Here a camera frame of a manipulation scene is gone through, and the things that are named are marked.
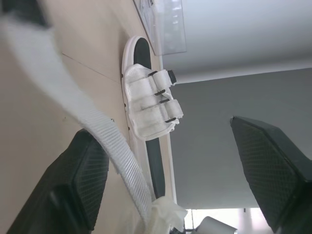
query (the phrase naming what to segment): transparent plastic shelf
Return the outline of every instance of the transparent plastic shelf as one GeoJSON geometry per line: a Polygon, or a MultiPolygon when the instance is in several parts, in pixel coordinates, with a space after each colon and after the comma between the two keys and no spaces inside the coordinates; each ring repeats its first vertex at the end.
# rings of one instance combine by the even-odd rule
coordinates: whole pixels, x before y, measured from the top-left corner
{"type": "Polygon", "coordinates": [[[182,0],[134,0],[155,55],[186,52],[182,0]]]}

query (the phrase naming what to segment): white ceiling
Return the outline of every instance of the white ceiling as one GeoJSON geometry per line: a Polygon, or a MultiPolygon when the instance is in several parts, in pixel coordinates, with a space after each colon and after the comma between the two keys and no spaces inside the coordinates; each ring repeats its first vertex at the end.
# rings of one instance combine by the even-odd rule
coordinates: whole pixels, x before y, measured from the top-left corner
{"type": "Polygon", "coordinates": [[[183,0],[183,9],[187,52],[163,57],[178,77],[312,67],[311,0],[183,0]]]}

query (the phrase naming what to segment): beige floor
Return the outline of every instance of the beige floor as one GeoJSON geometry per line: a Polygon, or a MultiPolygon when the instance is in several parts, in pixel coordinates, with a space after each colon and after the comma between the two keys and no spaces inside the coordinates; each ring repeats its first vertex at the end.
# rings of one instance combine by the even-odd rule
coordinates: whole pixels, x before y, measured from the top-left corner
{"type": "MultiPolygon", "coordinates": [[[[46,0],[64,64],[129,140],[120,85],[127,40],[145,31],[132,0],[46,0]]],[[[5,233],[49,164],[80,126],[28,80],[0,41],[0,233],[5,233]]],[[[152,56],[159,69],[159,58],[152,56]]],[[[167,195],[174,197],[170,138],[161,139],[167,195]]],[[[110,166],[93,233],[131,233],[137,212],[110,166]]]]}

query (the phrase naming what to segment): white strap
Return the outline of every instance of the white strap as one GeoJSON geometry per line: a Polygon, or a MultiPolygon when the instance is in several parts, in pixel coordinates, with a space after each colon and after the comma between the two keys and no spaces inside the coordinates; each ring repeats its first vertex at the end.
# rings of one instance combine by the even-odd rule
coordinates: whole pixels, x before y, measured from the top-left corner
{"type": "Polygon", "coordinates": [[[159,91],[167,89],[170,86],[172,86],[170,76],[168,74],[168,71],[166,70],[162,70],[160,72],[153,74],[153,78],[159,91]]]}
{"type": "Polygon", "coordinates": [[[176,99],[166,102],[165,106],[169,119],[183,117],[181,106],[176,99]]]}
{"type": "Polygon", "coordinates": [[[142,171],[117,126],[95,107],[65,69],[61,57],[55,51],[53,30],[20,23],[13,17],[1,20],[0,34],[7,36],[10,49],[21,68],[36,86],[101,144],[120,173],[147,227],[152,200],[142,171]]]}
{"type": "Polygon", "coordinates": [[[166,70],[162,70],[153,74],[152,76],[131,82],[128,85],[131,100],[138,100],[140,98],[148,97],[158,93],[159,91],[167,89],[172,86],[172,83],[168,72],[166,70]]]}
{"type": "Polygon", "coordinates": [[[152,76],[130,83],[129,90],[131,100],[138,100],[158,92],[152,76]]]}
{"type": "Polygon", "coordinates": [[[173,118],[181,118],[182,109],[177,100],[170,100],[165,103],[153,106],[136,113],[138,128],[146,128],[160,122],[166,122],[173,118]]]}

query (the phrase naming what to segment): gray wall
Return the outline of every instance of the gray wall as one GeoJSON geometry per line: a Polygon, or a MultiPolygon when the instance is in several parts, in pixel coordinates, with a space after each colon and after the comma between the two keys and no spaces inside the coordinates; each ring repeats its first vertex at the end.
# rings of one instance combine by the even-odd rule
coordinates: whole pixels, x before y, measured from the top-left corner
{"type": "Polygon", "coordinates": [[[187,52],[163,57],[178,82],[312,67],[311,0],[182,0],[187,52]]]}
{"type": "Polygon", "coordinates": [[[171,142],[177,201],[185,208],[257,207],[232,116],[280,127],[312,159],[312,69],[178,84],[172,93],[184,112],[171,142]]]}

